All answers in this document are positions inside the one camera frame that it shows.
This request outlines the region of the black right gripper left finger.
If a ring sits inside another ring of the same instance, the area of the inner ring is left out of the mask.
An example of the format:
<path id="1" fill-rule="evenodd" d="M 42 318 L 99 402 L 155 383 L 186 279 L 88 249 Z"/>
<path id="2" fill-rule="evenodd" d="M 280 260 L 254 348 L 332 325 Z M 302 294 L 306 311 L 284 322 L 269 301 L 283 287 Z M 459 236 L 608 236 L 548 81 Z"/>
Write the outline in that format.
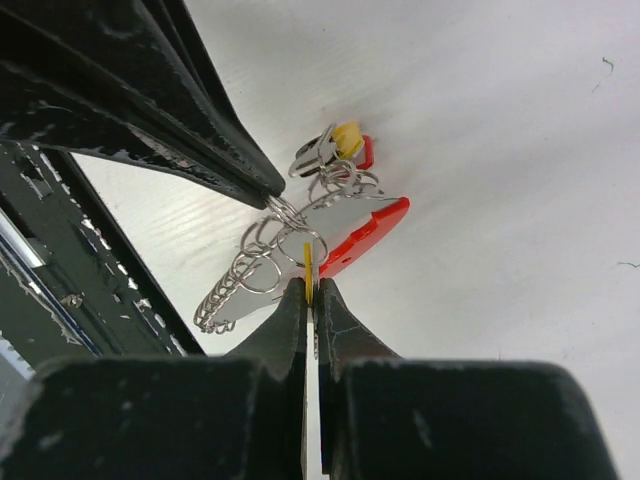
<path id="1" fill-rule="evenodd" d="M 1 439 L 5 479 L 301 479 L 305 283 L 229 353 L 46 364 Z"/>

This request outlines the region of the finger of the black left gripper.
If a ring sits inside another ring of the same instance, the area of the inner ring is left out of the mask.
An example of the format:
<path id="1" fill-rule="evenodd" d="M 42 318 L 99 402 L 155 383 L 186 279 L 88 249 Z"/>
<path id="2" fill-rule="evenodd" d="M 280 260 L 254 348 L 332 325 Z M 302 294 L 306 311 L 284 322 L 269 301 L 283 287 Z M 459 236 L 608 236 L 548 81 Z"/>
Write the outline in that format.
<path id="1" fill-rule="evenodd" d="M 113 83 L 168 132 L 281 195 L 286 183 L 239 120 L 182 1 L 5 1 L 1 32 L 30 29 Z"/>
<path id="2" fill-rule="evenodd" d="M 1 139 L 179 177 L 259 210 L 265 188 L 168 132 L 68 50 L 30 29 L 1 32 Z"/>

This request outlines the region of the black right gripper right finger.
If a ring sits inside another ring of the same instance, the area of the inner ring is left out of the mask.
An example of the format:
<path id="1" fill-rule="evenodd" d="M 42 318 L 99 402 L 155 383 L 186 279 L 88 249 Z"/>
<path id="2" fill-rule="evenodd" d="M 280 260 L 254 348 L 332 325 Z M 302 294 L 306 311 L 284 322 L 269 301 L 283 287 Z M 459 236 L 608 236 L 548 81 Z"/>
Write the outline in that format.
<path id="1" fill-rule="evenodd" d="M 544 362 L 408 360 L 315 295 L 322 471 L 332 479 L 613 479 L 590 402 Z"/>

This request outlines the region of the silver key with yellow tag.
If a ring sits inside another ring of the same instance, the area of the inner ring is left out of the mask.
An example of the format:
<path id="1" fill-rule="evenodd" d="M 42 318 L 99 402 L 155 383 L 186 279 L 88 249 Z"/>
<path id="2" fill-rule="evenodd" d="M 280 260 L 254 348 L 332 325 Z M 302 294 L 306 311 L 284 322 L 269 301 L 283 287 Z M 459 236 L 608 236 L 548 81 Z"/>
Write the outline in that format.
<path id="1" fill-rule="evenodd" d="M 327 243 L 317 232 L 306 231 L 279 234 L 276 245 L 277 252 L 282 256 L 282 263 L 280 284 L 274 297 L 280 299 L 286 292 L 285 283 L 299 277 L 304 280 L 305 299 L 311 307 L 320 264 L 328 257 Z"/>

